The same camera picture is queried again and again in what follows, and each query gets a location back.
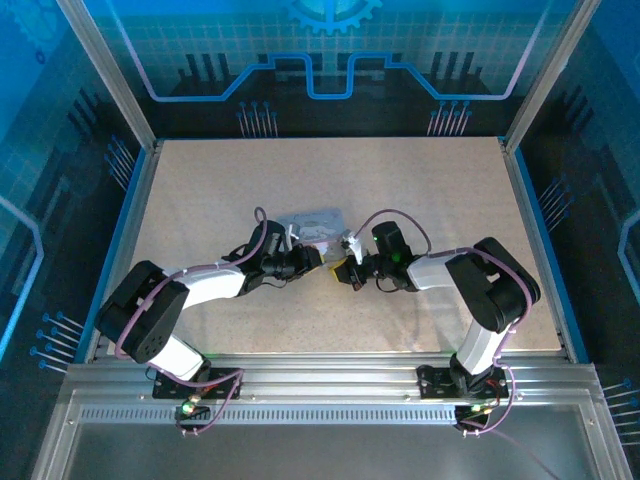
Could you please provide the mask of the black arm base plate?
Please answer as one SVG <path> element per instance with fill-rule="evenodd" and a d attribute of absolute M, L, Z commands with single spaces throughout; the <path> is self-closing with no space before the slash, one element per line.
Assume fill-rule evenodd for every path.
<path fill-rule="evenodd" d="M 421 399 L 507 399 L 509 389 L 503 370 L 490 367 L 478 375 L 461 368 L 421 365 L 416 368 Z"/>
<path fill-rule="evenodd" d="M 200 373 L 197 382 L 212 382 L 220 380 L 235 372 L 234 368 L 211 368 L 204 373 Z M 152 397 L 162 400 L 186 400 L 193 395 L 199 396 L 203 400 L 224 400 L 231 392 L 234 377 L 224 382 L 218 382 L 214 386 L 190 387 L 183 383 L 170 379 L 166 374 L 157 372 L 154 380 Z"/>

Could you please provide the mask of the clear plastic bag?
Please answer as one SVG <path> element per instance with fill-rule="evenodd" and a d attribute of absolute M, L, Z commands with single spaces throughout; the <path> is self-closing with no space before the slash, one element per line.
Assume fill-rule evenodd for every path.
<path fill-rule="evenodd" d="M 276 218 L 276 221 L 284 228 L 291 222 L 299 224 L 301 227 L 299 245 L 314 246 L 322 253 L 325 262 L 336 262 L 345 256 L 340 240 L 346 227 L 339 208 L 281 215 Z"/>

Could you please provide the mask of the small lit circuit board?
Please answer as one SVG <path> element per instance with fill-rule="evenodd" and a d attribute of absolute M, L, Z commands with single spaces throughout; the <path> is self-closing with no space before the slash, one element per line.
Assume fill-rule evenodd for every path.
<path fill-rule="evenodd" d="M 202 397 L 200 395 L 189 396 L 177 409 L 175 418 L 178 422 L 202 419 L 210 409 L 201 404 Z"/>
<path fill-rule="evenodd" d="M 490 404 L 459 405 L 455 407 L 455 419 L 463 427 L 485 428 L 493 406 Z"/>

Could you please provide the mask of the blue table edge trim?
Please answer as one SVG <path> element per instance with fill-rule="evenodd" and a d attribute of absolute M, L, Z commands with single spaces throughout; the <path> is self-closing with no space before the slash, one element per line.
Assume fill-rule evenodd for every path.
<path fill-rule="evenodd" d="M 541 236 L 543 238 L 543 244 L 546 250 L 546 255 L 551 265 L 551 270 L 554 277 L 554 283 L 564 307 L 565 322 L 568 327 L 572 345 L 575 349 L 576 357 L 578 358 L 578 361 L 576 363 L 588 364 L 591 362 L 591 359 L 589 357 L 589 354 L 584 344 L 580 327 L 579 327 L 573 306 L 571 304 L 569 293 L 561 273 L 560 265 L 558 263 L 558 259 L 551 242 L 550 233 L 544 221 L 542 208 L 539 204 L 538 197 L 536 195 L 534 185 L 531 180 L 531 175 L 529 173 L 525 159 L 519 148 L 517 148 L 517 150 L 515 151 L 514 156 L 518 161 L 521 173 L 525 180 L 527 190 L 531 197 L 531 202 L 533 204 L 535 216 L 540 228 Z"/>

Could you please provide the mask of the long aluminium frame rail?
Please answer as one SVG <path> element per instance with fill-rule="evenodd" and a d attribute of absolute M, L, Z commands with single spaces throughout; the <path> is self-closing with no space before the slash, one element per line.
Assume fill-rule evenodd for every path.
<path fill-rule="evenodd" d="M 604 394 L 594 366 L 574 364 L 552 352 L 517 352 L 505 360 L 516 381 L 516 403 L 573 404 Z M 244 404 L 417 404 L 415 370 L 421 365 L 446 367 L 443 353 L 221 354 L 211 363 L 244 371 Z M 146 368 L 113 357 L 68 368 L 60 395 L 74 400 L 151 401 Z"/>

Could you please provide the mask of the aluminium side frame rail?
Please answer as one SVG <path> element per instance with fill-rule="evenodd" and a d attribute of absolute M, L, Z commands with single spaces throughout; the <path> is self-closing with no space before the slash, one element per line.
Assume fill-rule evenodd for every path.
<path fill-rule="evenodd" d="M 162 145 L 160 140 L 152 150 L 142 150 L 136 161 L 76 349 L 76 364 L 91 362 L 99 336 L 95 330 L 98 311 L 129 271 Z"/>
<path fill-rule="evenodd" d="M 516 157 L 507 151 L 505 138 L 498 136 L 497 139 L 533 254 L 542 297 L 549 306 L 551 320 L 560 344 L 560 353 L 569 363 L 576 363 L 578 358 L 565 322 L 564 307 L 554 283 L 551 265 L 546 255 L 543 238 L 524 177 Z"/>

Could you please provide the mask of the grey metal tray panel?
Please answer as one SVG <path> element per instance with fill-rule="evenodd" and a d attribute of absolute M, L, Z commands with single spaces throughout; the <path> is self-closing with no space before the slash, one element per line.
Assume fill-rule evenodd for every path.
<path fill-rule="evenodd" d="M 483 435 L 410 423 L 337 421 L 298 405 L 229 410 L 229 421 L 181 435 L 121 411 L 74 412 L 53 425 L 26 480 L 640 480 L 602 425 L 576 405 L 524 406 Z"/>

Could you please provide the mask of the aluminium corner post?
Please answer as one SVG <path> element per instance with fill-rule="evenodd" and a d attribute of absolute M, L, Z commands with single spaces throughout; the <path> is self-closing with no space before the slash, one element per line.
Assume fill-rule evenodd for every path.
<path fill-rule="evenodd" d="M 154 153 L 156 136 L 84 1 L 56 3 L 141 147 Z"/>
<path fill-rule="evenodd" d="M 531 127 L 553 86 L 566 68 L 601 0 L 575 0 L 555 43 L 507 131 L 503 150 L 513 156 Z"/>

